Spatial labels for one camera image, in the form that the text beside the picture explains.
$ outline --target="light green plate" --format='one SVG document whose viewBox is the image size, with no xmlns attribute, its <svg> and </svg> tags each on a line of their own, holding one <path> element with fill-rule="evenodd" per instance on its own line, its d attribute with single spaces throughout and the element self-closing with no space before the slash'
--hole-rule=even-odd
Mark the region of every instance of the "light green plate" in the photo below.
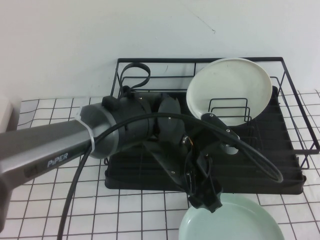
<svg viewBox="0 0 320 240">
<path fill-rule="evenodd" d="M 179 240 L 285 239 L 272 216 L 253 201 L 223 193 L 221 203 L 214 213 L 189 208 L 179 228 Z"/>
</svg>

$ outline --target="white tiled countertop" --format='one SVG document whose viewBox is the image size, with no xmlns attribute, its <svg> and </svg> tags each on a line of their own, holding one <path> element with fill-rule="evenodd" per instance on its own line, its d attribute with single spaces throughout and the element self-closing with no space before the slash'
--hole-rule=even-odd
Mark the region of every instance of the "white tiled countertop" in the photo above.
<svg viewBox="0 0 320 240">
<path fill-rule="evenodd" d="M 286 96 L 289 105 L 292 97 Z M 313 90 L 300 97 L 320 139 L 320 94 Z M 101 99 L 24 101 L 18 129 L 70 121 L 79 107 L 99 103 Z M 301 149 L 288 113 L 285 108 L 281 109 L 292 144 L 295 149 Z M 309 148 L 312 141 L 308 129 L 303 126 L 299 112 L 295 114 L 295 106 L 290 109 L 303 144 Z M 16 188 L 0 239 L 56 239 L 65 198 L 79 161 L 79 158 L 72 160 Z M 286 240 L 320 239 L 320 155 L 309 156 L 309 164 L 310 169 L 303 171 L 307 181 L 300 195 L 241 194 L 273 216 Z M 178 240 L 178 228 L 189 207 L 185 193 L 107 189 L 104 184 L 106 169 L 103 160 L 87 160 L 70 206 L 65 239 Z"/>
</svg>

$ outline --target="dish rack tray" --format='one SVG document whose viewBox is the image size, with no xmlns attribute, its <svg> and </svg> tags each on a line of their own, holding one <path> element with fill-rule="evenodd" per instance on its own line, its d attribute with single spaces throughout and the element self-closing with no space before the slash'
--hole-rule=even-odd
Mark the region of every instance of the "dish rack tray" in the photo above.
<svg viewBox="0 0 320 240">
<path fill-rule="evenodd" d="M 137 81 L 145 79 L 145 76 L 139 71 L 128 72 L 120 79 L 121 70 L 127 64 L 144 63 L 151 69 L 151 78 L 146 86 L 138 88 L 137 91 L 165 92 L 179 100 L 182 114 L 192 116 L 186 102 L 189 82 L 206 64 L 219 59 L 119 58 L 110 95 L 116 97 L 120 94 L 120 86 L 122 86 L 119 84 L 120 81 L 124 85 L 133 86 Z M 234 156 L 226 157 L 225 154 L 222 157 L 222 153 L 218 151 L 211 153 L 214 159 L 214 168 L 211 174 L 220 181 L 223 191 L 226 193 L 300 194 L 306 181 L 302 169 L 310 167 L 308 156 L 320 152 L 315 132 L 284 59 L 282 57 L 248 57 L 245 59 L 256 62 L 262 67 L 265 65 L 270 68 L 271 65 L 279 69 L 281 66 L 281 70 L 278 70 L 280 77 L 270 76 L 273 86 L 272 96 L 267 107 L 252 119 L 250 102 L 246 98 L 213 98 L 208 102 L 208 111 L 215 113 L 215 110 L 226 109 L 217 105 L 216 102 L 243 101 L 242 106 L 229 107 L 241 108 L 243 114 L 227 117 L 243 118 L 244 124 L 230 128 L 241 140 L 257 149 L 279 168 L 283 175 L 283 182 L 275 183 L 269 180 L 241 154 L 237 154 L 235 159 Z M 308 141 L 308 145 L 302 138 L 301 128 L 297 127 L 295 116 L 303 118 L 304 129 L 308 131 L 311 139 Z M 192 129 L 192 126 L 186 124 L 187 132 Z M 105 171 L 105 186 L 107 188 L 179 191 L 158 162 L 142 145 L 119 152 L 111 156 L 109 160 L 106 159 L 105 163 L 108 164 L 108 169 Z"/>
</svg>

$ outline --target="white plate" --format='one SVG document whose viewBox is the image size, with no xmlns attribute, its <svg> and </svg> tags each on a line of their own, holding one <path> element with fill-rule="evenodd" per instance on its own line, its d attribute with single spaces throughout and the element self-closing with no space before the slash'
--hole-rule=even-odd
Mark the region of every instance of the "white plate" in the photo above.
<svg viewBox="0 0 320 240">
<path fill-rule="evenodd" d="M 268 105 L 272 94 L 269 75 L 258 64 L 243 58 L 224 58 L 214 61 L 199 71 L 186 92 L 190 112 L 198 119 L 212 107 L 245 107 L 243 99 L 213 100 L 220 98 L 247 98 L 250 116 L 254 119 Z M 216 108 L 216 116 L 244 116 L 245 108 Z M 244 117 L 220 117 L 227 126 L 245 123 Z"/>
<path fill-rule="evenodd" d="M 242 196 L 221 194 L 214 213 L 194 207 L 184 215 L 179 240 L 284 240 L 276 221 L 261 206 Z"/>
</svg>

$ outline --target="black strap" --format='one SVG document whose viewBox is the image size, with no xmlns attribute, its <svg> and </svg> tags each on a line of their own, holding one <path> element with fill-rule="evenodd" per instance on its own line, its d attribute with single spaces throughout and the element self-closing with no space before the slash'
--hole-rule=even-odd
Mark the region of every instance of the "black strap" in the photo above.
<svg viewBox="0 0 320 240">
<path fill-rule="evenodd" d="M 141 83 L 137 84 L 137 85 L 134 85 L 130 88 L 126 87 L 125 88 L 123 87 L 122 83 L 123 83 L 123 74 L 126 70 L 130 69 L 130 68 L 139 68 L 139 69 L 143 69 L 145 70 L 147 73 L 148 73 L 148 76 L 146 77 L 146 79 L 144 81 L 142 81 Z M 119 95 L 119 98 L 122 98 L 126 95 L 130 95 L 131 91 L 135 88 L 139 88 L 139 87 L 142 87 L 144 85 L 146 85 L 149 80 L 150 80 L 150 76 L 151 76 L 151 71 L 150 71 L 150 68 L 143 64 L 143 63 L 140 63 L 140 62 L 133 62 L 133 63 L 130 63 L 128 64 L 127 66 L 124 67 L 124 69 L 122 70 L 122 73 L 121 73 L 121 76 L 120 76 L 120 79 L 119 79 L 119 85 L 120 85 L 120 95 Z"/>
</svg>

